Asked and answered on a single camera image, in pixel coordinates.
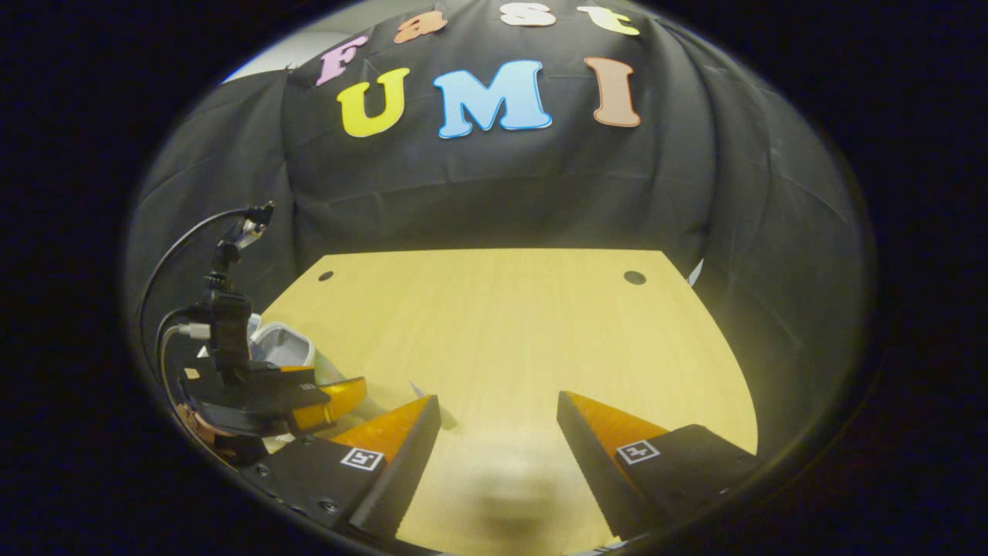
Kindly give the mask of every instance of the black cable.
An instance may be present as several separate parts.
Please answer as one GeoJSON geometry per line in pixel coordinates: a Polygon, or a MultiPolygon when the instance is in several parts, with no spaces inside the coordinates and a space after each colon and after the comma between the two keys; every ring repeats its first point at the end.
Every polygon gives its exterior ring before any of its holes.
{"type": "MultiPolygon", "coordinates": [[[[193,233],[197,232],[202,227],[225,218],[229,218],[229,217],[246,218],[253,214],[254,214],[254,209],[233,209],[230,211],[224,211],[217,215],[213,215],[193,226],[188,232],[185,232],[185,234],[183,234],[182,237],[179,237],[179,239],[175,241],[175,243],[173,243],[172,246],[169,247],[167,251],[165,251],[165,254],[162,255],[161,259],[158,260],[158,264],[154,267],[154,271],[151,272],[151,275],[147,279],[147,284],[144,286],[144,292],[140,296],[140,303],[137,305],[137,334],[138,334],[140,350],[144,354],[144,361],[147,362],[147,366],[152,373],[154,373],[154,363],[148,360],[147,349],[144,346],[144,310],[146,309],[147,295],[151,292],[151,287],[154,285],[155,280],[157,280],[158,273],[161,271],[162,266],[164,266],[165,262],[169,259],[169,257],[172,256],[172,254],[175,252],[176,249],[181,247],[186,241],[189,240],[190,237],[192,237],[193,233]]],[[[160,332],[161,332],[161,326],[158,327],[158,333],[160,334],[160,332]]],[[[157,344],[157,342],[160,340],[160,337],[156,335],[155,338],[156,338],[155,344],[157,344]]],[[[155,356],[157,356],[157,345],[155,346],[155,356]]]]}

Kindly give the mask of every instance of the screw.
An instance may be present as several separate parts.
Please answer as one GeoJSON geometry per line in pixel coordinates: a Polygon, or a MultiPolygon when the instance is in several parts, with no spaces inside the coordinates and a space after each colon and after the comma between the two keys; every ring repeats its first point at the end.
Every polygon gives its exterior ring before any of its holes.
{"type": "Polygon", "coordinates": [[[319,507],[326,513],[336,513],[336,511],[340,508],[339,505],[330,500],[319,501],[319,507]]]}

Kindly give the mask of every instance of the white wall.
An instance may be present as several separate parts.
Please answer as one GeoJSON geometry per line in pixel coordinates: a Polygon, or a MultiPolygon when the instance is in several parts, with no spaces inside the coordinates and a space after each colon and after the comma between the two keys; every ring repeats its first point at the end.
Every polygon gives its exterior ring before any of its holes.
{"type": "Polygon", "coordinates": [[[323,50],[341,43],[349,36],[349,34],[330,31],[295,33],[258,54],[257,57],[230,74],[223,82],[262,71],[285,69],[286,66],[298,67],[322,53],[323,50]]]}

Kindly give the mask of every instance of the yellow letter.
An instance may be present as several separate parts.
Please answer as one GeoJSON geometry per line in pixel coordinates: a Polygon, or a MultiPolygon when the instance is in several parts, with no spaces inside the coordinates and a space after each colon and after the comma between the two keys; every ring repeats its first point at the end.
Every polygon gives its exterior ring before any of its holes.
{"type": "Polygon", "coordinates": [[[591,21],[596,23],[597,26],[602,29],[614,31],[615,33],[621,33],[622,35],[638,35],[638,30],[636,28],[625,27],[624,25],[618,23],[618,21],[631,21],[631,18],[627,16],[616,14],[607,8],[599,8],[597,6],[583,6],[577,8],[577,10],[590,14],[591,21]]]}
{"type": "Polygon", "coordinates": [[[380,75],[377,82],[384,86],[384,111],[373,118],[364,111],[364,93],[371,88],[370,83],[364,81],[340,91],[336,100],[342,106],[343,129],[355,138],[366,138],[393,126],[405,112],[403,80],[409,73],[407,67],[399,67],[380,75]]]}

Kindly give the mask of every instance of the pink letter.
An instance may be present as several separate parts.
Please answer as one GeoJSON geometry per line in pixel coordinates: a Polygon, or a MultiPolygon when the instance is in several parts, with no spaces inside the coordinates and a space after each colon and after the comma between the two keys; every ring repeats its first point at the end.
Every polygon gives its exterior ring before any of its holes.
{"type": "Polygon", "coordinates": [[[346,71],[343,64],[354,59],[354,55],[357,54],[357,46],[362,46],[368,41],[367,37],[357,37],[348,43],[344,43],[337,48],[326,52],[322,55],[322,75],[319,76],[319,80],[315,82],[315,86],[318,87],[326,81],[329,81],[333,77],[336,77],[346,71]]]}

